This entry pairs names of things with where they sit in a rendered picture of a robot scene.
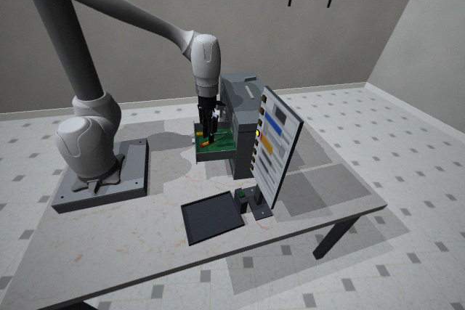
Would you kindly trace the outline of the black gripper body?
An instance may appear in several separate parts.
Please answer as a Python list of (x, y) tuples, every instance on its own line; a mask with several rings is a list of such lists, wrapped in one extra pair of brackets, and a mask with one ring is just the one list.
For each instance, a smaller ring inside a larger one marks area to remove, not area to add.
[(208, 111), (208, 116), (212, 116), (212, 110), (215, 112), (214, 107), (217, 104), (217, 96), (214, 97), (200, 97), (198, 96), (198, 104), (201, 108), (204, 108), (204, 115), (205, 111)]

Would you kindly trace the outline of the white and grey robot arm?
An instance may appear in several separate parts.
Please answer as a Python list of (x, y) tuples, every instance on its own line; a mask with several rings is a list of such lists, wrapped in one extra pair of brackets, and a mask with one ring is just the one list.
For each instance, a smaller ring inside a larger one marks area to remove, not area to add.
[[(195, 90), (214, 97), (219, 90), (221, 52), (217, 38), (185, 31), (127, 0), (75, 0), (103, 14), (174, 42), (191, 61)], [(124, 154), (114, 155), (113, 141), (121, 108), (102, 90), (97, 71), (71, 0), (33, 0), (75, 92), (74, 118), (63, 121), (55, 141), (61, 156), (77, 174), (73, 192), (121, 182)]]

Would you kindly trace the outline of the dark grey drawer chest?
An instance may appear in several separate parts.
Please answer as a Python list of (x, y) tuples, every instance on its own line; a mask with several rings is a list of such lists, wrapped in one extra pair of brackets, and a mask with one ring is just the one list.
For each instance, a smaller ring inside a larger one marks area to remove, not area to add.
[[(255, 81), (243, 81), (252, 76), (256, 76)], [(200, 144), (208, 142), (209, 137), (196, 136), (197, 132), (203, 132), (203, 127), (193, 121), (196, 165), (229, 159), (233, 180), (254, 178), (250, 167), (263, 91), (264, 84), (256, 73), (220, 73), (220, 101), (226, 106), (219, 111), (216, 133), (227, 134), (215, 134), (217, 140), (201, 148)]]

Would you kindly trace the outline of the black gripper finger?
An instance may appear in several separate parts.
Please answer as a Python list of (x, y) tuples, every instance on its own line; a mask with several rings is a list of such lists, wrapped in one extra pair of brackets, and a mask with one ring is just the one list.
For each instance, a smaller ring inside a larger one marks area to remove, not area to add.
[(206, 114), (206, 119), (208, 121), (208, 128), (209, 128), (209, 131), (207, 132), (209, 134), (209, 144), (211, 144), (212, 142), (214, 142), (214, 133), (217, 132), (217, 123), (218, 123), (219, 116), (216, 115), (213, 110), (212, 110), (211, 117), (208, 116), (207, 110), (205, 111), (205, 114)]
[(208, 128), (208, 121), (206, 119), (206, 116), (204, 115), (204, 108), (201, 108), (198, 105), (198, 112), (199, 112), (200, 124), (202, 124), (202, 127), (203, 127), (203, 138), (206, 138), (209, 136), (209, 134), (207, 133), (209, 131), (209, 128)]

